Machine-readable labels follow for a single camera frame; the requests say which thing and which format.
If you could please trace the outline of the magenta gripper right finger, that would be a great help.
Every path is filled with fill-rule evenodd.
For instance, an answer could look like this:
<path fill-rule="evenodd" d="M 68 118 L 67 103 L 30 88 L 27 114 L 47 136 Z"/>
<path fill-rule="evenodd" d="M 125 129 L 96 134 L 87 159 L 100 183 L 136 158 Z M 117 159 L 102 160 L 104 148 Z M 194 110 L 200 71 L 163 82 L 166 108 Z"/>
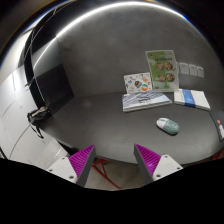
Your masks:
<path fill-rule="evenodd" d="M 145 184 L 150 184 L 182 169 L 182 166 L 169 155 L 159 155 L 139 144 L 134 145 L 134 156 Z"/>

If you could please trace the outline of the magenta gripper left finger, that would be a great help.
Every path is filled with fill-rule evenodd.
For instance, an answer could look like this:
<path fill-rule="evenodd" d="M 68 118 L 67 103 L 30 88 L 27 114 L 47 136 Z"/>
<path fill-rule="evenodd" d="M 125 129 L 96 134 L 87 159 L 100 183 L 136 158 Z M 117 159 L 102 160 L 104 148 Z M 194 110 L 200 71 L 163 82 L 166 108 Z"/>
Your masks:
<path fill-rule="evenodd" d="M 47 171 L 84 187 L 96 156 L 95 146 L 88 146 L 69 157 L 61 157 Z"/>

